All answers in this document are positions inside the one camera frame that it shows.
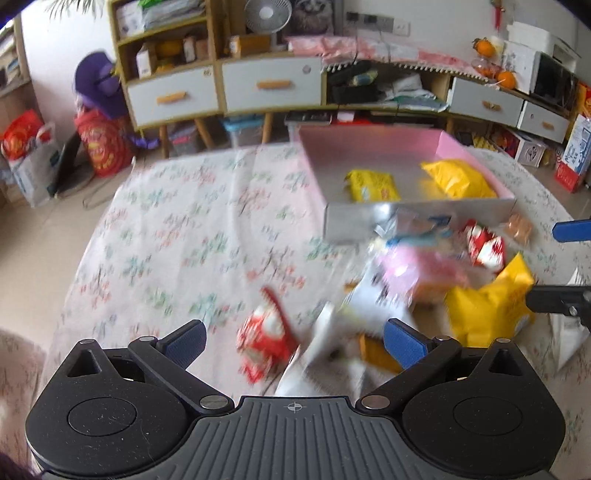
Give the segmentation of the framed cat picture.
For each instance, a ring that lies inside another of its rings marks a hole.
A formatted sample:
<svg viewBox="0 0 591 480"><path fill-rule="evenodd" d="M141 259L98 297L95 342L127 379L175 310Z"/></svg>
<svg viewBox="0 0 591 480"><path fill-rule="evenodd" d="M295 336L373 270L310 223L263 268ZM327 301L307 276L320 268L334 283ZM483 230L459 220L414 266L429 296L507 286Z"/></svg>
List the framed cat picture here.
<svg viewBox="0 0 591 480"><path fill-rule="evenodd" d="M291 31L295 35L304 36L334 34L334 2L331 0L294 1Z"/></svg>

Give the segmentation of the orange fruit lower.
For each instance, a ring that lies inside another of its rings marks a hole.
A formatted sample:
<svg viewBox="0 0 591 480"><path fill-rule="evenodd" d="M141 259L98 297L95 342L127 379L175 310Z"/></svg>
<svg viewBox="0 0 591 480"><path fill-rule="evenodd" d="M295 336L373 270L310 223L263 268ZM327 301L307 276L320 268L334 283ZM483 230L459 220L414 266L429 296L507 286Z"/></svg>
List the orange fruit lower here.
<svg viewBox="0 0 591 480"><path fill-rule="evenodd" d="M517 87L517 80L515 78L515 75L508 70L498 71L495 80L498 86L507 90L515 90Z"/></svg>

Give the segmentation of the small red snack pack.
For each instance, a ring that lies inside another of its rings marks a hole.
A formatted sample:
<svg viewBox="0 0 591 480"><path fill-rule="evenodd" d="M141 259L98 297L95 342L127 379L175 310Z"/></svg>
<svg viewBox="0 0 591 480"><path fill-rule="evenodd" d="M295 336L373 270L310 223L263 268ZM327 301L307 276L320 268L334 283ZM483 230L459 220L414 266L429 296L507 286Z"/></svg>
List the small red snack pack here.
<svg viewBox="0 0 591 480"><path fill-rule="evenodd" d="M242 359L240 371L250 384L283 371L300 344L273 288L263 286L260 294L263 303L252 311L236 334L236 351Z"/></svg>

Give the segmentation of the orange fruit upper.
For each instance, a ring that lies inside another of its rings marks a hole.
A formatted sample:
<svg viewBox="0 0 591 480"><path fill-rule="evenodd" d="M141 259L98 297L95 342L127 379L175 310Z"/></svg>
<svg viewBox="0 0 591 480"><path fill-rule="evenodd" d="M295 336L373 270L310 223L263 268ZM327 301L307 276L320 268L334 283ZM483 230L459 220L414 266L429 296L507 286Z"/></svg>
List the orange fruit upper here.
<svg viewBox="0 0 591 480"><path fill-rule="evenodd" d="M487 38L476 38L473 41L473 49L483 58L491 59L497 54L496 48Z"/></svg>

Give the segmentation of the white text snack pack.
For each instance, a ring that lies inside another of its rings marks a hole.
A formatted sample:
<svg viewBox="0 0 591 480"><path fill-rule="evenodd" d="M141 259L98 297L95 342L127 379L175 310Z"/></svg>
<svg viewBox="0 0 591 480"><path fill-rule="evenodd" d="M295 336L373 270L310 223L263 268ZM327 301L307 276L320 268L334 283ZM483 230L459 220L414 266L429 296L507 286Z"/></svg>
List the white text snack pack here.
<svg viewBox="0 0 591 480"><path fill-rule="evenodd" d="M556 363L556 372L565 368L589 338L590 331L586 322L589 316L566 316L551 314L552 353Z"/></svg>

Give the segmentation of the white desk fan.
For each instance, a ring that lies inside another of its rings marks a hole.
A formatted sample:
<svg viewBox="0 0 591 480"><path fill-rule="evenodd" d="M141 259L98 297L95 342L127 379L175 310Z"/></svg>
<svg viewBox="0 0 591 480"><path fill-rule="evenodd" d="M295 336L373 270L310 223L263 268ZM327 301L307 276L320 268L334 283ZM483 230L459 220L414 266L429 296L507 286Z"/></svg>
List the white desk fan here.
<svg viewBox="0 0 591 480"><path fill-rule="evenodd" d="M256 34L270 35L273 50L286 49L277 35L290 22L293 7L288 0L249 0L245 3L245 25Z"/></svg>

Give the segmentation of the orange snack bar pack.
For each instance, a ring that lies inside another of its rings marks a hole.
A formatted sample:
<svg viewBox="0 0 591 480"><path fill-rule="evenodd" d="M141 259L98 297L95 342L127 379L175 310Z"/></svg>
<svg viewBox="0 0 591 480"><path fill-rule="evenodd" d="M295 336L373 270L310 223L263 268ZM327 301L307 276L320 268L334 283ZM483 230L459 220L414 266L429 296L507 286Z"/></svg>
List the orange snack bar pack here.
<svg viewBox="0 0 591 480"><path fill-rule="evenodd" d="M359 346L363 362L394 374L403 371L403 367L387 352L381 339L361 334L359 336Z"/></svg>

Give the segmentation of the yellow small snack pack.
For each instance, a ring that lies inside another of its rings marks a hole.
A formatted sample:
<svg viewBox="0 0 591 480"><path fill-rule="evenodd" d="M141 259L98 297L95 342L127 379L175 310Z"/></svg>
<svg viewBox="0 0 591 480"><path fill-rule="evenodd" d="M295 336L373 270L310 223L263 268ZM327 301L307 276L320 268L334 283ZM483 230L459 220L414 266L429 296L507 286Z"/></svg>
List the yellow small snack pack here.
<svg viewBox="0 0 591 480"><path fill-rule="evenodd" d="M514 338L535 321L526 295L535 278L521 253L480 289L454 287L444 300L453 337L464 347L487 348L497 338Z"/></svg>

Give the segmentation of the purple plush toy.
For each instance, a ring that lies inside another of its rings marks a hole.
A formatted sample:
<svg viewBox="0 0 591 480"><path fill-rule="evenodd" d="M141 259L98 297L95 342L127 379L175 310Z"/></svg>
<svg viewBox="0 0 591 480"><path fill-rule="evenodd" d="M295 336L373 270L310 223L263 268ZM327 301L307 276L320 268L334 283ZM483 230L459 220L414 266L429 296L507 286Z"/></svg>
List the purple plush toy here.
<svg viewBox="0 0 591 480"><path fill-rule="evenodd" d="M136 148L155 150L160 146L158 138L149 139L133 132L122 81L115 63L104 51L87 54L77 65L73 82L80 107L75 120L80 138L92 126L110 124L118 127L120 135Z"/></svg>

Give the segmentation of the floral tablecloth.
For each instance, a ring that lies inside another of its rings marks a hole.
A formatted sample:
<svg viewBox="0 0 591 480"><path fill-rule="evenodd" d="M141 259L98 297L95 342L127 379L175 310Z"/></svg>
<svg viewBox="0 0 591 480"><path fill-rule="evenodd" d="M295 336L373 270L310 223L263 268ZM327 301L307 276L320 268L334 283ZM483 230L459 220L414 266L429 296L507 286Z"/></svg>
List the floral tablecloth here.
<svg viewBox="0 0 591 480"><path fill-rule="evenodd" d="M135 169L100 219L68 292L44 366L74 344L124 347L192 319L208 329L190 370L232 397L256 394L240 371L238 328L273 287L294 331L363 274L368 243L322 237L324 210L293 144L157 162Z"/></svg>

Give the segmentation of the clear blue bread pack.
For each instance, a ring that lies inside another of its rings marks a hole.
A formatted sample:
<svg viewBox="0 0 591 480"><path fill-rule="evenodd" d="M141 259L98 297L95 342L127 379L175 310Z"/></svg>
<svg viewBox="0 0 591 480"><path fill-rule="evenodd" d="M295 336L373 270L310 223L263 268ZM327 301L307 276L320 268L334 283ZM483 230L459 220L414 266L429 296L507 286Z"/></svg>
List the clear blue bread pack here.
<svg viewBox="0 0 591 480"><path fill-rule="evenodd" d="M415 215L415 220L408 236L383 239L386 241L388 247L398 245L419 247L440 246L453 237L454 230L451 228L452 220L453 217L450 215L437 215L427 218Z"/></svg>

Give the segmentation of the white monkey biscuit pack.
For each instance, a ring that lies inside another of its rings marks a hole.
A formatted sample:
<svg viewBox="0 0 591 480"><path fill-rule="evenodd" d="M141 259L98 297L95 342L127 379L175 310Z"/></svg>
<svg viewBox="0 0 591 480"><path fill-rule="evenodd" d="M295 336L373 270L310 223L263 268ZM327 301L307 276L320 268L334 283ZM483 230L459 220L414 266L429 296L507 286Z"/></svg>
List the white monkey biscuit pack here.
<svg viewBox="0 0 591 480"><path fill-rule="evenodd" d="M376 338L384 336L390 319L401 320L410 327L417 326L407 301L390 292L382 271L375 266L370 266L361 281L346 295L338 316L349 331Z"/></svg>

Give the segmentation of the yellow waffle snack pack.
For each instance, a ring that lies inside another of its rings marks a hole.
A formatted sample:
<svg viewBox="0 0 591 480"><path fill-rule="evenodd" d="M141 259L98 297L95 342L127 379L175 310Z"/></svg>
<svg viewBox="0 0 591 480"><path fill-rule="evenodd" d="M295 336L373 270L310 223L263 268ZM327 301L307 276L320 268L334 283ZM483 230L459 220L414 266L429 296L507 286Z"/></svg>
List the yellow waffle snack pack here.
<svg viewBox="0 0 591 480"><path fill-rule="evenodd" d="M346 185L356 203L398 202L401 195L394 177L372 170L352 170L346 174Z"/></svg>

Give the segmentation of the pink silver cardboard box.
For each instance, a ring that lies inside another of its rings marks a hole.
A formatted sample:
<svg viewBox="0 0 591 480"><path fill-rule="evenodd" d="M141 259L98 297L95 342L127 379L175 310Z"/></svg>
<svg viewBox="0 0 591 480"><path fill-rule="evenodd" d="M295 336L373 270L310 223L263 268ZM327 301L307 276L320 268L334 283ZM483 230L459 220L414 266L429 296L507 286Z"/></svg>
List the pink silver cardboard box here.
<svg viewBox="0 0 591 480"><path fill-rule="evenodd" d="M358 243L374 236L375 227L403 208L427 217L449 217L459 223L476 219L487 226L507 221L516 197L476 157L442 130L406 126L308 126L300 129L301 148L318 186L322 236L332 244ZM421 164L462 160L479 170L497 196L493 199L447 197ZM371 170L393 176L402 200L356 203L346 187L346 174Z"/></svg>

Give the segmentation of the low wooden tv console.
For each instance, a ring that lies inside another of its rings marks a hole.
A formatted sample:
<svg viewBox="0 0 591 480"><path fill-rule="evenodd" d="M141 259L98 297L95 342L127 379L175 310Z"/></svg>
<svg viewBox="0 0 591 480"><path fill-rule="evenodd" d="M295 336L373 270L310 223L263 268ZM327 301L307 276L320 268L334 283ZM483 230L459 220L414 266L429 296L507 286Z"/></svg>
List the low wooden tv console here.
<svg viewBox="0 0 591 480"><path fill-rule="evenodd" d="M496 80L455 76L407 65L359 61L324 67L327 103L335 106L444 115L490 122L561 143L570 110L546 104L530 94L531 67L512 73L515 90Z"/></svg>

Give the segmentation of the wooden shelf drawer cabinet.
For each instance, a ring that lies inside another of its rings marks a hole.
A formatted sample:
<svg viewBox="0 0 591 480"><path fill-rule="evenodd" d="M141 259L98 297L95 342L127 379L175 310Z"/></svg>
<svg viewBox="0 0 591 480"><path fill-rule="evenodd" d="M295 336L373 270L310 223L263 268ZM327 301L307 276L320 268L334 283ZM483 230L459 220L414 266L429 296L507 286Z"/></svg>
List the wooden shelf drawer cabinet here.
<svg viewBox="0 0 591 480"><path fill-rule="evenodd" d="M163 146L167 128L197 126L206 148L213 141L206 119L263 114L263 141L273 115L325 107L325 75L317 57L294 55L273 32L249 25L249 1L190 1L146 25L138 1L109 1L106 10L116 71L135 131L155 129Z"/></svg>

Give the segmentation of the small silver blue pack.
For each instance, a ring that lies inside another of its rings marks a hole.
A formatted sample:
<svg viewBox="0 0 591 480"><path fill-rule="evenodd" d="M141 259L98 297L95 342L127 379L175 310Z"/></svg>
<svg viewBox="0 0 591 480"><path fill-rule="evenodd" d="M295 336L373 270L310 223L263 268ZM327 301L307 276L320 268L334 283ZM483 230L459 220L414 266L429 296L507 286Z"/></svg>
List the small silver blue pack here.
<svg viewBox="0 0 591 480"><path fill-rule="evenodd" d="M397 238L408 236L415 220L412 211L405 208L396 208L391 216L382 222L379 222L374 232L381 238Z"/></svg>

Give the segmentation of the yellow ridged snack pack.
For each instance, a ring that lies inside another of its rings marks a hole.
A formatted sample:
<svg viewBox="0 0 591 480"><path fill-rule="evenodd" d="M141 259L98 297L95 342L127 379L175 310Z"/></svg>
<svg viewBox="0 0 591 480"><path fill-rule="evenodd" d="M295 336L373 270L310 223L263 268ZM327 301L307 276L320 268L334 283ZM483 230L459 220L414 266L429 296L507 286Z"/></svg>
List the yellow ridged snack pack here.
<svg viewBox="0 0 591 480"><path fill-rule="evenodd" d="M484 175L459 159L423 162L421 168L447 197L459 199L497 198Z"/></svg>

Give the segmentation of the pink wafer pack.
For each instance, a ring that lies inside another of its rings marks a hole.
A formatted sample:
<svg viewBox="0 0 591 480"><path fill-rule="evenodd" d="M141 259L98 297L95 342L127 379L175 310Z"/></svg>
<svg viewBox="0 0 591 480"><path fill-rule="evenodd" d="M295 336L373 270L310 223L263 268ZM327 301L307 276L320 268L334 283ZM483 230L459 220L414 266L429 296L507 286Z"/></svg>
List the pink wafer pack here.
<svg viewBox="0 0 591 480"><path fill-rule="evenodd" d="M470 286L464 264L435 250L398 245L375 260L389 293L408 305L440 303L453 288Z"/></svg>

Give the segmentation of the brown cracker clear pack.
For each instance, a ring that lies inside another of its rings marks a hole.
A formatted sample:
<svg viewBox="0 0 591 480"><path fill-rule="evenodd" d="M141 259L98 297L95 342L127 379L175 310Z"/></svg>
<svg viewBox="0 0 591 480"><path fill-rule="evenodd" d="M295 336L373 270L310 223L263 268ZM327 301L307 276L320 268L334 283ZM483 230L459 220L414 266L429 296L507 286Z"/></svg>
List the brown cracker clear pack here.
<svg viewBox="0 0 591 480"><path fill-rule="evenodd" d="M529 244L533 229L529 219L519 213L513 213L504 227L505 233L522 246Z"/></svg>

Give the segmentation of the pink cloth runner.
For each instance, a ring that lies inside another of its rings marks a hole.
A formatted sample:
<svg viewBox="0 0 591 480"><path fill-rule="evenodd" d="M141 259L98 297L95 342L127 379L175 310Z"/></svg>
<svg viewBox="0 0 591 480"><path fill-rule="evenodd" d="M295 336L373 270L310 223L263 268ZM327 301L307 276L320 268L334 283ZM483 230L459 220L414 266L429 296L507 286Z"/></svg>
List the pink cloth runner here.
<svg viewBox="0 0 591 480"><path fill-rule="evenodd" d="M483 79L469 62L451 55L363 37L291 36L287 49L294 56L318 57L325 67L367 60Z"/></svg>

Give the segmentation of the orange fruit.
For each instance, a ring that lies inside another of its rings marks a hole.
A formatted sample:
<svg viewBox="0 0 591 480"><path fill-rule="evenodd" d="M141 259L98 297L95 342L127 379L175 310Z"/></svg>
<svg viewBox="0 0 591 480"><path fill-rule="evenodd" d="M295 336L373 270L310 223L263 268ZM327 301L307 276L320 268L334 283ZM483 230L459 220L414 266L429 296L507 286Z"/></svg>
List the orange fruit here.
<svg viewBox="0 0 591 480"><path fill-rule="evenodd" d="M515 75L508 70L498 71L495 80L498 86L507 90L515 90L517 87L517 80L515 78Z"/></svg>
<svg viewBox="0 0 591 480"><path fill-rule="evenodd" d="M473 41L473 49L483 58L491 59L497 54L496 48L487 38L476 38Z"/></svg>

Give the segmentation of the white red shopping bag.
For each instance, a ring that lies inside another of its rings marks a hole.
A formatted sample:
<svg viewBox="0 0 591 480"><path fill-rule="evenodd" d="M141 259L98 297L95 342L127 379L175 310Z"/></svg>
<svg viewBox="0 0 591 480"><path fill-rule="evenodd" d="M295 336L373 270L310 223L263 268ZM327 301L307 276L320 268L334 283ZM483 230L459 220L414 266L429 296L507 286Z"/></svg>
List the white red shopping bag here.
<svg viewBox="0 0 591 480"><path fill-rule="evenodd" d="M44 123L35 110L25 111L3 133L1 153L32 208L54 196L61 148L52 122Z"/></svg>

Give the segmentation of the red white candy pack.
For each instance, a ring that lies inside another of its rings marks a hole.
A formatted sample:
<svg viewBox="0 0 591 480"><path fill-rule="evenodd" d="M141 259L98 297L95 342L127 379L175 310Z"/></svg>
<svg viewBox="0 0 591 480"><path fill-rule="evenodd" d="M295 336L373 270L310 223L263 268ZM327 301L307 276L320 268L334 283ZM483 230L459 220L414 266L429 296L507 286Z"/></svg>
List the red white candy pack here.
<svg viewBox="0 0 591 480"><path fill-rule="evenodd" d="M495 274L505 268L504 239L471 219L464 227L468 254L472 263Z"/></svg>

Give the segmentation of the black microwave oven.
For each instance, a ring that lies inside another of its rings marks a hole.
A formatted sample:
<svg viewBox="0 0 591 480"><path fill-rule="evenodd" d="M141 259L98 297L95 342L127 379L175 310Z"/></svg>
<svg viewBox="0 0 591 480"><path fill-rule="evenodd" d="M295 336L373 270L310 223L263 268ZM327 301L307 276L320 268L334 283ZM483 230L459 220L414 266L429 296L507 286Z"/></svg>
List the black microwave oven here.
<svg viewBox="0 0 591 480"><path fill-rule="evenodd" d="M543 52L535 55L530 94L548 105L570 110L577 96L578 78Z"/></svg>

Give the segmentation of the blue white milk carton box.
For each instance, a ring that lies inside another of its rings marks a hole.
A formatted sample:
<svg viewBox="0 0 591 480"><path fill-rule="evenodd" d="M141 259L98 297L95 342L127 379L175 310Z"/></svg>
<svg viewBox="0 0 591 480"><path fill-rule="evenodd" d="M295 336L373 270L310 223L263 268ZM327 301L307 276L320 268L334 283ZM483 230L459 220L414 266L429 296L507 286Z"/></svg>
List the blue white milk carton box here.
<svg viewBox="0 0 591 480"><path fill-rule="evenodd" d="M590 167L590 119L579 115L557 163L555 179L569 193L578 190Z"/></svg>

